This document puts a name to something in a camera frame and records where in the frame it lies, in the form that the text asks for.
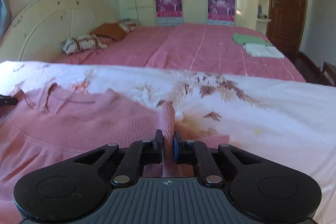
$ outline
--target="white headboard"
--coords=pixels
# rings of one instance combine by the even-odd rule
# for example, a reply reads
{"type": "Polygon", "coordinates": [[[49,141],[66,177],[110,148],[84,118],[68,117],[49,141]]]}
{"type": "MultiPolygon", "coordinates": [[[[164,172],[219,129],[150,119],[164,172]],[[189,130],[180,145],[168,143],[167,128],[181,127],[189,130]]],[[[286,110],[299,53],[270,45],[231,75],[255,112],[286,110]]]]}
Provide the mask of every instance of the white headboard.
{"type": "Polygon", "coordinates": [[[51,62],[62,53],[63,40],[115,21],[111,7],[103,0],[37,0],[16,17],[6,32],[0,62],[51,62]]]}

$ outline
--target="curtain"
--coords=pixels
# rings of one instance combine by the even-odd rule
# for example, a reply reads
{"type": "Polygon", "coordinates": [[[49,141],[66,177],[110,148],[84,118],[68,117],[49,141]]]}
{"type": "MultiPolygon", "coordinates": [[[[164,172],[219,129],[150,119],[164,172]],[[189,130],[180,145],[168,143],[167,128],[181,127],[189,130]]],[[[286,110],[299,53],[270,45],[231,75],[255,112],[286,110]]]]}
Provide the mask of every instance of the curtain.
{"type": "Polygon", "coordinates": [[[11,24],[11,11],[9,10],[9,1],[0,0],[0,44],[11,24]]]}

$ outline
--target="folded white towel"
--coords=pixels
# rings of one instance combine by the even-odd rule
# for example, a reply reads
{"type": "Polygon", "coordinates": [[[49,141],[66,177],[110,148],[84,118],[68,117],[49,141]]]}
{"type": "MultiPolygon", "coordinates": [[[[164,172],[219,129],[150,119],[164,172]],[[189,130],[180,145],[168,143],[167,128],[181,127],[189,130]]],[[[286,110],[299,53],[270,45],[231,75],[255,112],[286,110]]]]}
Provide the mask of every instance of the folded white towel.
{"type": "Polygon", "coordinates": [[[284,55],[273,46],[265,46],[255,43],[246,43],[243,45],[246,52],[253,57],[273,57],[285,58],[284,55]]]}

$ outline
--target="white blanket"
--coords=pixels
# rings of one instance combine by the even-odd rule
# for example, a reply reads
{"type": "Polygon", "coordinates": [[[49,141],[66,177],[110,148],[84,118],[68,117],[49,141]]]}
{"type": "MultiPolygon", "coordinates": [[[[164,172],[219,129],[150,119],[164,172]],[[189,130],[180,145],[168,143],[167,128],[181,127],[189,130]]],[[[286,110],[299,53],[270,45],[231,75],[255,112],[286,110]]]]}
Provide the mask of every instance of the white blanket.
{"type": "Polygon", "coordinates": [[[276,47],[273,46],[246,43],[243,47],[246,52],[253,57],[285,58],[285,56],[276,47]]]}
{"type": "Polygon", "coordinates": [[[107,88],[156,109],[172,101],[178,122],[313,177],[323,197],[314,220],[336,223],[336,88],[248,76],[119,66],[4,62],[0,93],[56,82],[107,88]]]}

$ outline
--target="pink bedspread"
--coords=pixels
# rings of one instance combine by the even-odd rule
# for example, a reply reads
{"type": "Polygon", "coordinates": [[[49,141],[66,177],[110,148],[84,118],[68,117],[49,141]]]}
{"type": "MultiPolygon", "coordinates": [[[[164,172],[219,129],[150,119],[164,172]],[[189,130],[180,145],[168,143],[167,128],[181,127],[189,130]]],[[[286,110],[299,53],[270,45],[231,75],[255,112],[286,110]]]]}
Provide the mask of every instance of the pink bedspread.
{"type": "Polygon", "coordinates": [[[242,27],[182,24],[141,28],[106,49],[65,55],[57,63],[181,69],[305,82],[287,58],[247,54],[233,41],[234,33],[268,41],[260,32],[242,27]]]}

